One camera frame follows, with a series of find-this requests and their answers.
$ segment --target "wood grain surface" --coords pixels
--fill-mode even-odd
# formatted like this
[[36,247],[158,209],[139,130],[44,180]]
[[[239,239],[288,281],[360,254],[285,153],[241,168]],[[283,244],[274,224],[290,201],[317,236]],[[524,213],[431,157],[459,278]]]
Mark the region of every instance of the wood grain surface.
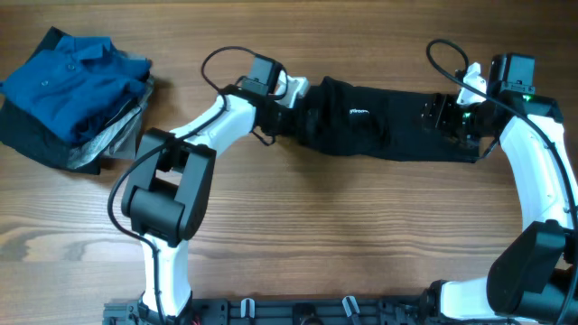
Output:
[[[127,2],[0,6],[0,79],[52,25],[109,35],[153,60],[160,82],[145,127],[171,129],[213,103],[199,69],[220,46],[247,46],[312,84],[330,75],[453,93],[424,55],[443,37],[484,71],[497,53],[535,55],[538,93],[558,99],[570,160],[578,161],[576,2]],[[462,65],[450,51],[435,55],[448,69]],[[224,86],[250,63],[223,53],[208,73]],[[98,177],[59,172],[0,146],[0,324],[99,324],[103,303],[142,292],[142,250],[105,209],[125,167],[108,164]],[[400,163],[246,137],[217,162],[207,216],[190,242],[190,280],[198,298],[418,293],[440,278],[485,275],[520,230],[500,150],[476,164]]]

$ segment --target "gray cloth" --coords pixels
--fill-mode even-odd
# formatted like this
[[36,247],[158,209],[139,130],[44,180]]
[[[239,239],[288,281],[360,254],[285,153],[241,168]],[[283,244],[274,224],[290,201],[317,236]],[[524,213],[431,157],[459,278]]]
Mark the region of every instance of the gray cloth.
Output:
[[146,92],[137,99],[128,101],[121,112],[134,105],[126,114],[107,126],[94,139],[70,149],[67,168],[77,169],[94,161],[97,157],[135,159],[136,138],[143,123],[143,112],[148,108],[148,98],[153,94],[154,77],[146,81]]

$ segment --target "pile of clothes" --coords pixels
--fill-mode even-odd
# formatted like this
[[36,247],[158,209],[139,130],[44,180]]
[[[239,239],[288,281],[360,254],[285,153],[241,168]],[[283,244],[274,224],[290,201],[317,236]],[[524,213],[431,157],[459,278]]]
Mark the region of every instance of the pile of clothes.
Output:
[[108,37],[52,27],[5,82],[0,141],[52,168],[100,174],[100,157],[133,159],[154,88],[151,61]]

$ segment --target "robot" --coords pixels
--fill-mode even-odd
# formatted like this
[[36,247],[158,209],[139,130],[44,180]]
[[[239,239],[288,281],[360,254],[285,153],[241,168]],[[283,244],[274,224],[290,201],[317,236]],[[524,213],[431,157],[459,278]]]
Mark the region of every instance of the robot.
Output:
[[[432,58],[443,43],[458,51],[464,70],[455,76]],[[251,71],[218,88],[204,67],[221,51],[248,51]],[[201,74],[217,92],[215,104],[191,123],[144,134],[135,163],[120,177],[108,214],[123,233],[142,242],[146,290],[137,301],[105,305],[103,325],[337,325],[337,324],[566,324],[578,321],[576,180],[564,149],[563,116],[556,101],[538,96],[535,60],[508,53],[492,59],[489,79],[480,64],[446,40],[426,49],[432,65],[461,86],[456,95],[417,94],[352,87],[333,79],[310,87],[284,66],[241,47],[214,51]],[[259,126],[271,141],[254,133]],[[240,302],[193,299],[187,277],[188,241],[207,209],[215,160],[238,138],[255,134],[264,144],[279,135],[328,154],[368,154],[398,161],[475,163],[498,146],[514,172],[522,234],[495,261],[487,277],[439,280],[421,295],[382,299]],[[484,138],[493,138],[481,152]],[[156,171],[182,173],[180,184]],[[113,199],[127,179],[118,224]],[[556,264],[563,256],[568,269]]]

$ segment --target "wooden table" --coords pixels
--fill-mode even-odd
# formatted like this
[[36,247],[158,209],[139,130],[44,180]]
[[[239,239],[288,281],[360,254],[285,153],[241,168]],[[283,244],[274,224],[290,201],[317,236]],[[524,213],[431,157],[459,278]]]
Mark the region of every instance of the wooden table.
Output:
[[[312,84],[330,75],[360,86],[454,93],[424,54],[430,40],[444,37],[484,72],[494,54],[535,55],[538,93],[558,99],[566,147],[578,161],[577,3],[80,2],[0,7],[0,79],[51,25],[110,35],[118,48],[154,61],[160,82],[146,127],[171,129],[213,103],[199,69],[220,46],[247,46]],[[461,67],[458,55],[436,53],[448,69]],[[241,53],[216,60],[208,73],[221,86],[251,62]],[[0,146],[0,324],[98,324],[103,303],[142,292],[141,247],[105,212],[125,167],[117,163],[98,177],[59,172]],[[207,216],[190,242],[190,281],[198,298],[419,293],[440,278],[487,274],[520,230],[500,150],[476,164],[400,163],[325,156],[289,139],[264,147],[246,137],[217,162]]]

